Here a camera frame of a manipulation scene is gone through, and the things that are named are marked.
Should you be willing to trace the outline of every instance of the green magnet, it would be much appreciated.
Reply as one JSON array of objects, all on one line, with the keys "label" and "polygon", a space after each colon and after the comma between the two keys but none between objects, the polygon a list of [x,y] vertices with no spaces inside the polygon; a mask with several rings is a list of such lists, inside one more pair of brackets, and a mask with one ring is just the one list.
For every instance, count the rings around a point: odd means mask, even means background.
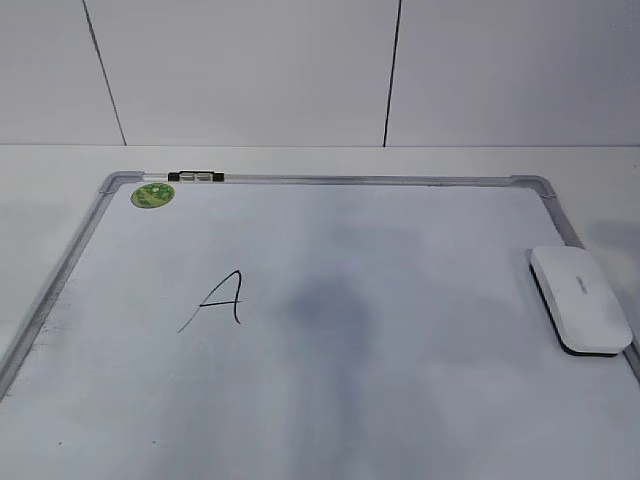
[{"label": "green magnet", "polygon": [[150,183],[131,195],[131,203],[138,208],[158,208],[173,200],[176,191],[166,183]]}]

